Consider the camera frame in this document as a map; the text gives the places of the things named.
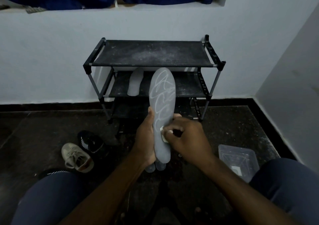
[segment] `shoelace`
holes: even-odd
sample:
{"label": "shoelace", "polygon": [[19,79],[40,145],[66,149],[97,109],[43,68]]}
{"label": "shoelace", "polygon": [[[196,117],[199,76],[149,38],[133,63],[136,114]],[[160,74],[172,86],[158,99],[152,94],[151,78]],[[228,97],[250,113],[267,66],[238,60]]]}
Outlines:
{"label": "shoelace", "polygon": [[84,160],[86,159],[86,157],[84,155],[82,155],[82,153],[80,151],[78,151],[76,148],[71,148],[70,151],[67,153],[67,156],[69,158],[65,161],[65,166],[68,168],[74,169],[77,161],[80,161],[81,165],[83,163],[85,163]]}

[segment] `beige sneaker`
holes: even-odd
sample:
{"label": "beige sneaker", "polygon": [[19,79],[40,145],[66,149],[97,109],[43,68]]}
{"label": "beige sneaker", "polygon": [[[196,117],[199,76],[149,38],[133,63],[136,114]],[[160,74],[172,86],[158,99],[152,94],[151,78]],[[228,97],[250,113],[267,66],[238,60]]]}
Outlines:
{"label": "beige sneaker", "polygon": [[73,143],[63,145],[61,152],[67,168],[75,168],[77,171],[87,173],[94,166],[94,162],[90,155]]}

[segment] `black floor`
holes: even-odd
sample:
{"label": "black floor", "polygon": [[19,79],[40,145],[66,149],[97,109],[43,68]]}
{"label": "black floor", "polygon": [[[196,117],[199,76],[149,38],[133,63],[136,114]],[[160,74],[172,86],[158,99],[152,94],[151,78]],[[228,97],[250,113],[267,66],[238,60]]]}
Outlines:
{"label": "black floor", "polygon": [[[247,106],[209,107],[203,127],[216,155],[218,145],[225,144],[254,150],[259,166],[278,157]],[[92,131],[114,145],[108,158],[95,163],[86,174],[88,188],[93,190],[127,155],[134,135],[122,135],[118,141],[114,126],[108,124],[101,110],[0,113],[0,224],[10,224],[19,199],[37,182],[40,172],[64,168],[61,147],[66,142],[77,144],[76,136],[81,130]],[[167,181],[170,195],[188,220],[192,220],[194,208],[202,204],[217,217],[231,210],[210,180],[172,152],[165,171],[142,173],[126,198],[123,211],[135,211],[142,220],[155,201],[161,180]],[[164,222],[178,224],[165,208],[157,213],[153,224]]]}

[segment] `gray insole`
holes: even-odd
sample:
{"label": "gray insole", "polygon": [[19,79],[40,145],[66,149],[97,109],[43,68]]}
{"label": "gray insole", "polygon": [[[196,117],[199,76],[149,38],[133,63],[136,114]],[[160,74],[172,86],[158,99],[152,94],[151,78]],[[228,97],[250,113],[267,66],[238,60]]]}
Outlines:
{"label": "gray insole", "polygon": [[159,68],[153,75],[149,99],[150,106],[155,112],[153,122],[154,150],[158,161],[166,164],[171,159],[169,144],[162,139],[160,128],[170,123],[175,109],[176,88],[171,71],[167,68]]}
{"label": "gray insole", "polygon": [[133,71],[130,77],[129,89],[127,91],[128,96],[138,96],[143,76],[144,70],[142,67],[138,67]]}

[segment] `thigh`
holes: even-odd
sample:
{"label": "thigh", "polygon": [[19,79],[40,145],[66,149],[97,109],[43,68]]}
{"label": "thigh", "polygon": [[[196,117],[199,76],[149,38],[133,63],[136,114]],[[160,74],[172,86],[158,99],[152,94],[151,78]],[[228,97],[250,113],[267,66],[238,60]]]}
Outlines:
{"label": "thigh", "polygon": [[288,158],[269,161],[249,183],[303,224],[319,224],[319,176]]}
{"label": "thigh", "polygon": [[66,217],[85,197],[82,181],[73,173],[49,175],[21,199],[11,225],[51,225]]}

